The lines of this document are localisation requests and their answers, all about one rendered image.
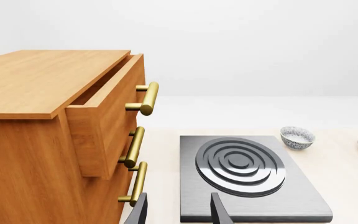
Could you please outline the wooden cabinet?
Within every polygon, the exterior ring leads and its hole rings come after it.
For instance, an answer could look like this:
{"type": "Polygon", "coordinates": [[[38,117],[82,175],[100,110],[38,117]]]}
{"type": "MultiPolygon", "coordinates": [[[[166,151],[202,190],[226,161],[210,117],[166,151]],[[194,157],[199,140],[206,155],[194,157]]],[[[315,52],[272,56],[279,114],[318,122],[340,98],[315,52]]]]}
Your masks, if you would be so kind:
{"type": "Polygon", "coordinates": [[[86,224],[65,109],[129,50],[0,55],[0,224],[86,224]]]}

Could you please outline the flat black stove plate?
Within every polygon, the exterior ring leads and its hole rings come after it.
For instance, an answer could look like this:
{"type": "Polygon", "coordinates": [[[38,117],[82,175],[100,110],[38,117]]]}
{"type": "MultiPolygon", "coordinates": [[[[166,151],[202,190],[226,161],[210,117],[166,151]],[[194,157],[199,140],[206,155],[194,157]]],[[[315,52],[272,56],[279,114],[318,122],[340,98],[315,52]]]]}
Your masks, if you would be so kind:
{"type": "Polygon", "coordinates": [[[329,205],[273,136],[181,136],[181,222],[211,222],[212,194],[234,222],[333,219],[329,205]]]}

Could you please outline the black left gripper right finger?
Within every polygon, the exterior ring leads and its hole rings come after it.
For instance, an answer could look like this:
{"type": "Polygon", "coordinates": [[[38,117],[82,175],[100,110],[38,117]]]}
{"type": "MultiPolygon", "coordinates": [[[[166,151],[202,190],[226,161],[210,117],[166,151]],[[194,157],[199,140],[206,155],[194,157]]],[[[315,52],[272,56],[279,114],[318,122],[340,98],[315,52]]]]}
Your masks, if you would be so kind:
{"type": "Polygon", "coordinates": [[[234,224],[216,192],[211,193],[210,210],[213,224],[234,224]]]}

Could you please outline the patterned black and white bowl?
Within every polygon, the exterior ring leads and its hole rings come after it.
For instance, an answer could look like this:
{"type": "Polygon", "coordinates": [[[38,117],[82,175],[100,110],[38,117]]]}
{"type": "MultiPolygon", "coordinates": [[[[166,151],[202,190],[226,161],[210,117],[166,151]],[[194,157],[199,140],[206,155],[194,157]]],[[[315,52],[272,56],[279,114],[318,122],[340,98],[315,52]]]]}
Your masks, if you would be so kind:
{"type": "Polygon", "coordinates": [[[283,143],[294,150],[303,150],[315,142],[315,135],[305,128],[297,126],[285,126],[280,129],[283,143]]]}

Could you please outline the open wooden drawer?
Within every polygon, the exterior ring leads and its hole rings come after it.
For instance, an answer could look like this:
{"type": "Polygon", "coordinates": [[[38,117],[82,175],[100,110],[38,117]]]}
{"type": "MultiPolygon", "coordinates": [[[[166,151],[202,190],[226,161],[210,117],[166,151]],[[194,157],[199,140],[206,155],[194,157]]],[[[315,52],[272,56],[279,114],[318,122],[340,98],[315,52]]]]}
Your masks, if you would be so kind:
{"type": "Polygon", "coordinates": [[[109,179],[114,173],[137,126],[137,112],[125,105],[142,101],[135,88],[144,83],[144,56],[127,55],[65,109],[83,177],[109,179]]]}

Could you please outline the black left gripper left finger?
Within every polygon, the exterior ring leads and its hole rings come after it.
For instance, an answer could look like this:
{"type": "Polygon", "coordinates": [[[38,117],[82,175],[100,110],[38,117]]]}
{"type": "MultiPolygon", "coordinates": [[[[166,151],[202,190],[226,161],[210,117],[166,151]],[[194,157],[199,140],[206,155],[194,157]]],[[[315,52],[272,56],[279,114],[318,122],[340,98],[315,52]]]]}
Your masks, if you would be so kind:
{"type": "Polygon", "coordinates": [[[132,209],[124,224],[145,224],[147,218],[147,194],[141,193],[135,207],[132,209]]]}

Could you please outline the closed wooden drawer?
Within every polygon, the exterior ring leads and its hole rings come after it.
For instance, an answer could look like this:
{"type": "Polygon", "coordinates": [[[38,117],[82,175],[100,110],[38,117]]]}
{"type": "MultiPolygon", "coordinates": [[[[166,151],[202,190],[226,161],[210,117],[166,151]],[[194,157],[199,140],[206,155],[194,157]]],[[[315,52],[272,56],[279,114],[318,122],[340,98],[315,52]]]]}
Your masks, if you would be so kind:
{"type": "Polygon", "coordinates": [[[113,172],[110,176],[110,179],[114,179],[115,176],[120,177],[122,174],[119,174],[119,171],[121,170],[128,170],[127,167],[125,167],[125,165],[123,163],[118,163],[118,160],[120,158],[120,156],[125,156],[128,152],[129,149],[129,145],[132,141],[132,137],[129,136],[130,131],[134,131],[136,128],[138,127],[137,125],[137,121],[131,121],[130,123],[128,123],[128,125],[126,126],[125,132],[124,134],[126,134],[126,136],[123,136],[123,140],[124,143],[122,146],[117,148],[117,151],[115,152],[114,156],[113,156],[113,165],[114,165],[114,169],[113,172]]]}
{"type": "Polygon", "coordinates": [[[86,224],[119,224],[124,203],[118,197],[127,195],[133,172],[118,164],[109,180],[83,177],[86,224]]]}

